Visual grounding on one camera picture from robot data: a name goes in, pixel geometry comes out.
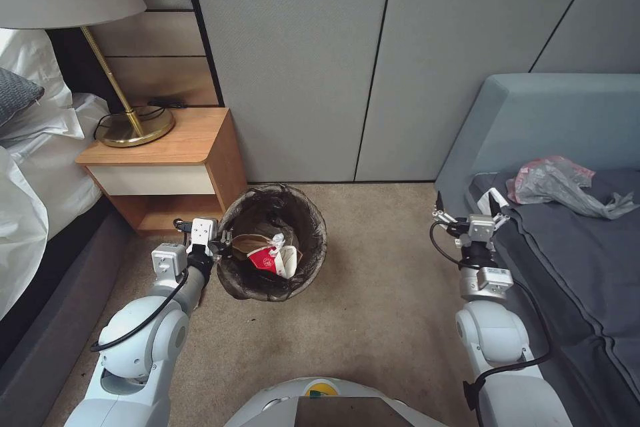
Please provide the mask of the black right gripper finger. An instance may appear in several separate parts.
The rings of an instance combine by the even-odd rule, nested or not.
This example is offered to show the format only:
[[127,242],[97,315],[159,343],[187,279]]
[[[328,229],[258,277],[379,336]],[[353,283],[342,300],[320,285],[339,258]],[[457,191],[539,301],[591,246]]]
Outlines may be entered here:
[[495,187],[489,188],[477,201],[479,211],[493,219],[495,230],[499,230],[511,219],[509,215],[503,213],[503,208],[508,206],[508,201]]
[[432,216],[449,234],[466,234],[469,231],[469,222],[467,219],[455,218],[445,211],[440,191],[437,191]]

